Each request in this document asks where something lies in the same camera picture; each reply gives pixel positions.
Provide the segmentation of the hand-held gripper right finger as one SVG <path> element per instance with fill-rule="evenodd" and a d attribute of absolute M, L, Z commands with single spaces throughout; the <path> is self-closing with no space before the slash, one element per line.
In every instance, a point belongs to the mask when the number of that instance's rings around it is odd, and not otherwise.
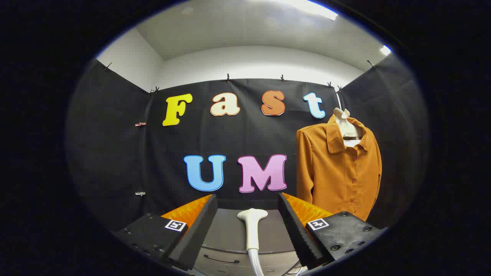
<path fill-rule="evenodd" d="M 286 193 L 278 196 L 278 210 L 300 264 L 307 269 L 343 261 L 388 231 L 350 212 L 333 214 Z"/>

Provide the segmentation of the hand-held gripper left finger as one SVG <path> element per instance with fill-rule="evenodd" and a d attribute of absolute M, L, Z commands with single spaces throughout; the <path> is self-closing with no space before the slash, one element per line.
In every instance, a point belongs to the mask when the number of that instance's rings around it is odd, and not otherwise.
<path fill-rule="evenodd" d="M 173 211 L 148 213 L 114 232 L 126 246 L 160 265 L 193 269 L 218 209 L 210 194 Z"/>

